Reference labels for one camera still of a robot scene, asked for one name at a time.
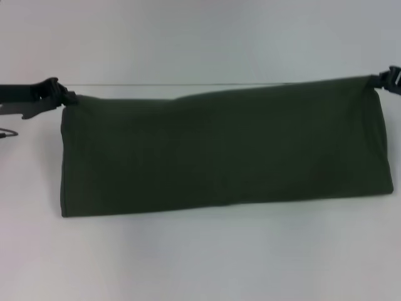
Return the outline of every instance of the olive green pouch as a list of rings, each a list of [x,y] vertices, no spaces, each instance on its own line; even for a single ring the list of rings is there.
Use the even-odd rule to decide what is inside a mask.
[[[393,191],[370,77],[64,109],[64,217]]]

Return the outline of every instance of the white backdrop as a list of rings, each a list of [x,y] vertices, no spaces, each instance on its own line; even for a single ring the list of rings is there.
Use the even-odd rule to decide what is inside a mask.
[[[401,65],[400,8],[395,0],[2,0],[0,83],[377,73]],[[217,87],[69,89],[167,98]],[[0,140],[0,300],[398,300],[401,98],[380,96],[391,196],[94,218],[61,217],[61,110],[0,116],[0,127],[20,133]]]

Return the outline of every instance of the white surface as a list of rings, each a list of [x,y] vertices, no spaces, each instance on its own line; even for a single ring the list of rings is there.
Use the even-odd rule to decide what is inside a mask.
[[[288,82],[401,65],[400,4],[0,3],[0,82]],[[70,87],[176,97],[217,87]],[[0,300],[394,301],[401,297],[401,99],[383,92],[395,192],[61,218],[61,110],[0,140]]]

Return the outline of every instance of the green canvas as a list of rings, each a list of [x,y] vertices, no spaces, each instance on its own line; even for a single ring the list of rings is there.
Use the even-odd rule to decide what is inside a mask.
[[[388,194],[370,77],[64,109],[64,217]]]

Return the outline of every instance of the green fabric bag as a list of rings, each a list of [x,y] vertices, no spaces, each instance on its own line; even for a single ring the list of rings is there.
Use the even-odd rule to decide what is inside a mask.
[[[64,217],[388,194],[370,77],[64,109]]]

